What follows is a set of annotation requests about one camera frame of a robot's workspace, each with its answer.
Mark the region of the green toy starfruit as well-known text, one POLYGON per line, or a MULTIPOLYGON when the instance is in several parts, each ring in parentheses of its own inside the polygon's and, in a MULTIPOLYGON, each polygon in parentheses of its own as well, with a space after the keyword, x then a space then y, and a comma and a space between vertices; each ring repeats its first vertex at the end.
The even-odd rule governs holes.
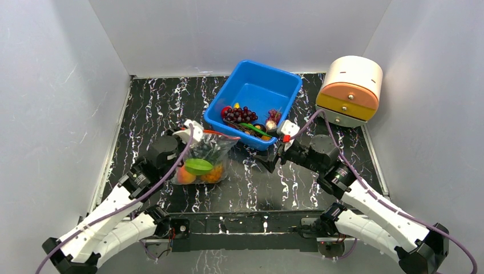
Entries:
POLYGON ((204 159, 189 158, 185 161, 184 168, 190 174, 202 176, 213 170, 213 164, 204 159))

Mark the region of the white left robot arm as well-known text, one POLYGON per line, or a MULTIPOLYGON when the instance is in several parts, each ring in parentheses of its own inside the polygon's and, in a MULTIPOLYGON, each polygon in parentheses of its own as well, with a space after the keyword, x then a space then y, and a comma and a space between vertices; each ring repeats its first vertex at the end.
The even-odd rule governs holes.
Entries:
POLYGON ((46 257, 36 272, 50 261, 59 273, 96 273, 113 255, 137 241, 165 237, 170 221, 154 207, 133 221, 118 224, 172 177, 192 139, 175 135, 157 139, 118 180, 111 193, 82 222, 59 238, 50 237, 42 248, 46 257))

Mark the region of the toy pineapple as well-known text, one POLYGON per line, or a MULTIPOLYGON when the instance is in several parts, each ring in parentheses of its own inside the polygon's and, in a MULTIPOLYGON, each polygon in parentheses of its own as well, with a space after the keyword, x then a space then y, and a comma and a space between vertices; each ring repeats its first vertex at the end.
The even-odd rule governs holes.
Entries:
POLYGON ((213 170, 200 177, 200 180, 204 184, 216 184, 225 178, 226 169, 226 157, 227 153, 224 152, 220 147, 213 147, 207 151, 204 156, 204 160, 209 161, 213 164, 213 170))

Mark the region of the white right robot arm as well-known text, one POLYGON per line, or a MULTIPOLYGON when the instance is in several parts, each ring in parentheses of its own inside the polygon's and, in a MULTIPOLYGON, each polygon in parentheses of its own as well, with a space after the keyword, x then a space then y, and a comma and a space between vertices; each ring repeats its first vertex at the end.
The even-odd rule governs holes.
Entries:
POLYGON ((405 218, 387 198, 363 186, 338 155, 329 136, 316 135, 308 146, 293 140, 280 144, 275 153, 255 158, 269 172, 285 162, 311 170, 318 175, 318 185, 341 201, 313 223, 303 221, 303 236, 353 236, 391 257, 405 273, 437 273, 449 251, 449 240, 437 231, 447 229, 440 223, 427 228, 405 218))

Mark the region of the toy peach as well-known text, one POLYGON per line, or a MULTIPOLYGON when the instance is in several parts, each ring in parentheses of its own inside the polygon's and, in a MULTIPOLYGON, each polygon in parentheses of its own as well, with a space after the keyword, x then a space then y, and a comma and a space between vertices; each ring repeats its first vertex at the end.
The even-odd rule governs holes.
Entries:
POLYGON ((182 166, 177 170, 175 183, 178 185, 187 185, 194 183, 196 179, 196 175, 191 174, 182 166))

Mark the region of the clear zip top bag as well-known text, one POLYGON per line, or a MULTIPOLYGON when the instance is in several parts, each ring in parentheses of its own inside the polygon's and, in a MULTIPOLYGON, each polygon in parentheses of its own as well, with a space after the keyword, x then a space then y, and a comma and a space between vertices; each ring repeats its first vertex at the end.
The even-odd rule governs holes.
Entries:
POLYGON ((171 182, 175 185, 217 184, 228 176, 228 153, 240 140, 217 131, 204 130, 183 156, 171 182))

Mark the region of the black grape bunch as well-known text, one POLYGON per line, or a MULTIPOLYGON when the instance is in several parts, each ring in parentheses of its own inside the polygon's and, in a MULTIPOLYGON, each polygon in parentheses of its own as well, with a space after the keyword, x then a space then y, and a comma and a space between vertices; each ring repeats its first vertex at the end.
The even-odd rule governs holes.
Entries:
POLYGON ((198 144, 194 145, 190 149, 190 157, 203 159, 207 151, 213 147, 220 147, 223 150, 223 146, 217 135, 207 135, 198 144))

